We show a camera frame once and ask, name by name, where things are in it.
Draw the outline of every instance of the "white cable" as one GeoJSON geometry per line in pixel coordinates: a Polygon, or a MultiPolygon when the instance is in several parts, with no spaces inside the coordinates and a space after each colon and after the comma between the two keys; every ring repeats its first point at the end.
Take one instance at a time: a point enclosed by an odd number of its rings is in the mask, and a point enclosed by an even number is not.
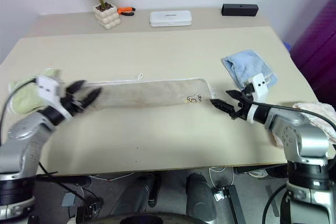
{"type": "Polygon", "coordinates": [[[212,178],[211,178],[211,168],[209,168],[209,177],[210,177],[211,184],[212,184],[216,189],[220,190],[217,186],[215,186],[215,184],[214,184],[214,182],[213,182],[213,180],[212,180],[212,178]]]}
{"type": "Polygon", "coordinates": [[[80,190],[82,191],[82,197],[84,198],[84,190],[81,186],[78,186],[80,188],[80,190]]]}
{"type": "Polygon", "coordinates": [[[211,167],[211,168],[209,168],[209,169],[210,169],[212,172],[214,172],[214,173],[221,173],[222,171],[225,170],[226,167],[223,167],[221,170],[214,170],[214,168],[216,168],[216,167],[211,167]]]}
{"type": "MultiPolygon", "coordinates": [[[[208,170],[208,171],[209,171],[209,178],[210,178],[211,184],[212,184],[216,189],[218,189],[218,190],[220,190],[220,188],[218,188],[218,187],[215,186],[215,183],[213,182],[212,177],[211,177],[211,171],[216,172],[216,173],[220,173],[220,172],[224,171],[225,168],[226,168],[226,167],[224,167],[224,168],[221,169],[221,170],[213,170],[213,167],[210,167],[209,170],[208,170]]],[[[232,167],[232,180],[231,180],[230,185],[233,185],[234,180],[235,180],[234,167],[232,167]]]]}
{"type": "Polygon", "coordinates": [[[117,180],[117,179],[120,179],[120,178],[125,178],[125,177],[128,177],[128,176],[131,176],[133,174],[134,173],[129,173],[129,174],[117,177],[117,178],[100,178],[100,177],[95,177],[95,176],[91,176],[91,175],[89,177],[94,178],[94,179],[98,179],[98,180],[104,180],[104,181],[114,181],[114,180],[117,180]]]}
{"type": "Polygon", "coordinates": [[[232,181],[231,181],[231,184],[230,185],[233,185],[233,181],[235,180],[235,174],[234,174],[234,172],[233,172],[233,167],[232,167],[232,181]]]}

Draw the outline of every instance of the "blue towel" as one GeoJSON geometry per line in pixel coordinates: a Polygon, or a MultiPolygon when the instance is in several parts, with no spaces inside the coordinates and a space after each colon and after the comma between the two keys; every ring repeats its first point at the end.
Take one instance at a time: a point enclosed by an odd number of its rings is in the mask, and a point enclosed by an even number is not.
{"type": "Polygon", "coordinates": [[[245,87],[248,78],[259,73],[264,75],[267,87],[277,83],[277,77],[264,59],[253,50],[245,50],[222,59],[223,64],[240,90],[245,87]]]}

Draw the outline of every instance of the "black box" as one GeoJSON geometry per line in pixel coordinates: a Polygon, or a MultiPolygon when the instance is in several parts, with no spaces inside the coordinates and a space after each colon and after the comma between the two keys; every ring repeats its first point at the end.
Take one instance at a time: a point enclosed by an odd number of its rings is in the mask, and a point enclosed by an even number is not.
{"type": "Polygon", "coordinates": [[[223,16],[256,16],[259,8],[249,4],[223,4],[223,16]]]}

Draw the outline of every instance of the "green cloth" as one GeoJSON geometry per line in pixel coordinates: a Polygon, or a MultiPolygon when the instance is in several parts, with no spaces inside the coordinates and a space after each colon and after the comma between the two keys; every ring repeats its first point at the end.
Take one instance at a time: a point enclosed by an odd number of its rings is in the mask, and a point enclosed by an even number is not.
{"type": "MultiPolygon", "coordinates": [[[[45,69],[43,72],[38,74],[33,74],[31,76],[27,76],[20,81],[11,82],[9,84],[9,90],[12,92],[19,85],[23,84],[26,81],[29,81],[37,76],[51,76],[57,77],[58,70],[53,68],[45,69]]],[[[34,83],[30,83],[27,86],[20,89],[12,98],[9,108],[12,112],[17,114],[27,114],[30,111],[44,106],[44,101],[42,98],[38,96],[37,86],[34,83]]]]}

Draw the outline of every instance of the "beige tabletop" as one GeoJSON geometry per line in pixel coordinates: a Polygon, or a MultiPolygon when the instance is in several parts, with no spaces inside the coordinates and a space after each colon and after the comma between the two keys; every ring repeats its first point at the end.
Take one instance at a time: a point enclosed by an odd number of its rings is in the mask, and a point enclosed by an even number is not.
{"type": "MultiPolygon", "coordinates": [[[[123,18],[118,29],[122,26],[128,29],[127,22],[123,18]]],[[[61,78],[67,82],[133,79],[139,73],[144,74],[143,80],[202,77],[219,98],[237,104],[224,93],[236,86],[221,59],[245,49],[259,52],[278,76],[267,102],[291,105],[316,101],[272,28],[246,26],[217,29],[191,29],[191,26],[184,30],[147,27],[148,31],[94,34],[66,31],[70,35],[45,33],[43,37],[23,38],[0,66],[0,101],[4,102],[10,81],[51,67],[60,69],[61,78]]],[[[8,114],[5,129],[20,117],[8,114]]],[[[329,155],[333,155],[332,148],[329,150],[329,155]]],[[[59,174],[285,161],[283,150],[274,146],[263,125],[233,121],[209,101],[202,105],[89,110],[59,125],[41,156],[47,169],[59,174]]]]}

